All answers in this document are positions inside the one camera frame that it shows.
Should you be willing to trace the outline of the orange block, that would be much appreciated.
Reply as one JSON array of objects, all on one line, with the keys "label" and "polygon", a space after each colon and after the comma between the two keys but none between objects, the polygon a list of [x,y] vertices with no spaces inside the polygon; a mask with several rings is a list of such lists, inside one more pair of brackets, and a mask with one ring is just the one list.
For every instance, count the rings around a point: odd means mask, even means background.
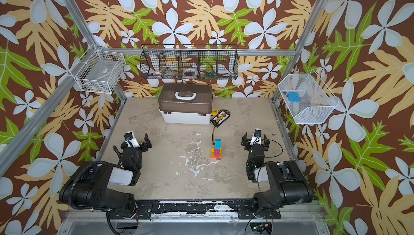
[{"label": "orange block", "polygon": [[222,159],[222,153],[211,153],[211,158],[214,158],[216,160]]}]

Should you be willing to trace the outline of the teal rectangular block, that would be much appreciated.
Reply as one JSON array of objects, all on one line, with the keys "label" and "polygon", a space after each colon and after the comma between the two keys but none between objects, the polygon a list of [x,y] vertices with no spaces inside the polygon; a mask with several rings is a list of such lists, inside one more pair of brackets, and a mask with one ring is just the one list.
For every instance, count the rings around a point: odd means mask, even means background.
[{"label": "teal rectangular block", "polygon": [[222,141],[221,141],[221,139],[215,139],[215,149],[217,149],[217,150],[222,149]]}]

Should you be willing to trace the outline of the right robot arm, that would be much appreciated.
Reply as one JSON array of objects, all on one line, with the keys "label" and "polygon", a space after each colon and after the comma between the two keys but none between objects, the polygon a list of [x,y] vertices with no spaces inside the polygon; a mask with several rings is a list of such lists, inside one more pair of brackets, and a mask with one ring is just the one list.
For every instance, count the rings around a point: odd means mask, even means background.
[{"label": "right robot arm", "polygon": [[248,151],[246,174],[248,180],[259,184],[267,182],[270,188],[253,195],[252,212],[257,218],[272,215],[280,218],[279,209],[286,205],[306,204],[314,194],[295,161],[265,162],[271,140],[255,129],[252,138],[245,134],[241,145]]}]

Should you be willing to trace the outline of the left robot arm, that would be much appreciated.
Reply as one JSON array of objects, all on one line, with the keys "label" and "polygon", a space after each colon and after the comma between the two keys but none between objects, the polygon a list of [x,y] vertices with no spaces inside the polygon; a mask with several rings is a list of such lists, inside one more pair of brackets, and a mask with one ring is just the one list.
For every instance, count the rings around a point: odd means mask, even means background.
[{"label": "left robot arm", "polygon": [[114,211],[129,217],[135,213],[130,193],[108,188],[109,184],[134,186],[142,169],[142,154],[152,148],[148,134],[139,143],[133,131],[124,134],[121,150],[113,146],[118,163],[86,162],[79,167],[59,192],[59,201],[76,210]]}]

